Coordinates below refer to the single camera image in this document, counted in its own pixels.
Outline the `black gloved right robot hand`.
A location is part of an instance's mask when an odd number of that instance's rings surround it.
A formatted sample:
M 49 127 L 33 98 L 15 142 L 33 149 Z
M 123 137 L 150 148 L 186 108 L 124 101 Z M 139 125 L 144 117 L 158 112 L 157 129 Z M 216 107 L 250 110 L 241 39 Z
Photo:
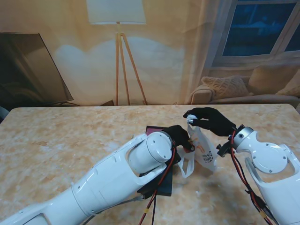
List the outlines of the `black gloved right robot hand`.
M 217 136 L 226 137 L 231 135 L 236 129 L 236 125 L 228 120 L 220 111 L 211 107 L 198 107 L 188 110 L 183 115 L 187 118 L 189 115 L 195 116 L 190 124 L 211 131 Z

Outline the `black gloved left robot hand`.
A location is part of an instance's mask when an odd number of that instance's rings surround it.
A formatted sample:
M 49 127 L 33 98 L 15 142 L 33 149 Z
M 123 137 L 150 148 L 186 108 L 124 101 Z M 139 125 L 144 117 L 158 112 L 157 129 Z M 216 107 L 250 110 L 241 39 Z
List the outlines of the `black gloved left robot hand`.
M 192 152 L 195 150 L 187 131 L 180 125 L 167 127 L 164 129 L 164 132 L 171 137 L 176 147 L 182 146 L 187 152 Z

